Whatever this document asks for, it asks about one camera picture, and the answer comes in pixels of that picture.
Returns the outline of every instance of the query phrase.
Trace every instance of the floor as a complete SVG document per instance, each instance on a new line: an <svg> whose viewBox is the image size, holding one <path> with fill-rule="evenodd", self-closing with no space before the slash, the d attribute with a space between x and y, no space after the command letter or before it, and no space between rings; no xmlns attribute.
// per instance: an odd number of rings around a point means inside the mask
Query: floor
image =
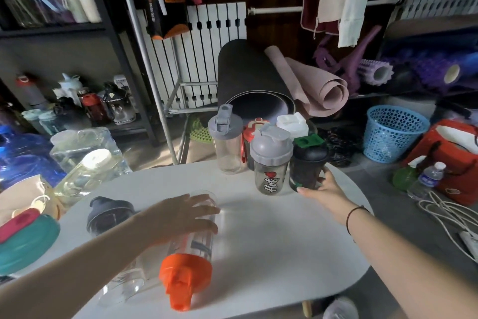
<svg viewBox="0 0 478 319"><path fill-rule="evenodd" d="M174 117L169 121L176 151L180 142L183 122L181 117ZM207 119L201 117L201 122L206 126ZM147 141L134 141L128 138L119 141L119 146L131 168L140 170L172 164L164 137L161 141L159 147L152 148ZM188 163L214 158L212 144L190 142ZM357 154L352 165L342 170L367 196L375 215L380 220L431 256L448 264L463 277L478 285L478 265L465 257L454 246L437 221L419 210L411 199L391 185L391 176L396 168L397 165L375 163L363 155ZM343 294L355 302L362 319L402 317L399 314L398 303L372 268ZM302 304L298 303L267 312L241 316L238 319L300 319L303 317Z"/></svg>

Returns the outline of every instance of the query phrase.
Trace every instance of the pink yoga mat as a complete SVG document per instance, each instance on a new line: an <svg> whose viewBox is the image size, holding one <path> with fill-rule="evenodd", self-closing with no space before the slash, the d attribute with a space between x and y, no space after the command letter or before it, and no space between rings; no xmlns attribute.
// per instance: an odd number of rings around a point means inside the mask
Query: pink yoga mat
<svg viewBox="0 0 478 319"><path fill-rule="evenodd" d="M277 46L264 53L274 64L292 98L302 103L310 116L330 116L345 105L349 98L347 82L328 71L284 57Z"/></svg>

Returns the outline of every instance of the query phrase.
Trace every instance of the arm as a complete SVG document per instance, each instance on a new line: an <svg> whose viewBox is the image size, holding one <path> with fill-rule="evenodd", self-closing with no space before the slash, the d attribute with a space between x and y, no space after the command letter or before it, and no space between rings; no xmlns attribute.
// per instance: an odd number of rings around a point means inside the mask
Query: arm
<svg viewBox="0 0 478 319"><path fill-rule="evenodd" d="M357 207L324 168L317 190L298 189L317 199L342 225ZM365 210L349 219L350 234L410 319L476 318L478 292L450 269L425 254Z"/></svg>
<svg viewBox="0 0 478 319"><path fill-rule="evenodd" d="M153 244L217 226L197 217L219 208L194 205L208 195L170 198L149 207L47 265L0 287L0 318L68 319Z"/></svg>

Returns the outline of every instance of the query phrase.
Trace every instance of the bracelet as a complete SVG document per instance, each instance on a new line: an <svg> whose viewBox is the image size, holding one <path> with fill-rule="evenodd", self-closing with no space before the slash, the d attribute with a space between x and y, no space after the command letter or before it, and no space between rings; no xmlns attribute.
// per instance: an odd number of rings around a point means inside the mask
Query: bracelet
<svg viewBox="0 0 478 319"><path fill-rule="evenodd" d="M368 213L370 213L370 211L368 209L366 209L364 206L359 206L359 207L356 207L354 208L353 210L351 210L349 212L349 214L347 215L347 220L345 221L345 227L347 227L347 232L349 233L350 235L350 231L349 231L349 218L350 218L350 215L352 214L352 212L354 212L355 210L365 210L367 211Z"/></svg>

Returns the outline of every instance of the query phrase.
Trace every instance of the blue plastic basket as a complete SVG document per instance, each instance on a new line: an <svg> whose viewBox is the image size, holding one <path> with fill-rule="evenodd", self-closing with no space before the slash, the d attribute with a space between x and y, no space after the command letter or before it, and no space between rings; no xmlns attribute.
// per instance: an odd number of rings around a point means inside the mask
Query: blue plastic basket
<svg viewBox="0 0 478 319"><path fill-rule="evenodd" d="M428 119L415 111L377 105L367 111L363 154L379 163L393 163L430 128Z"/></svg>

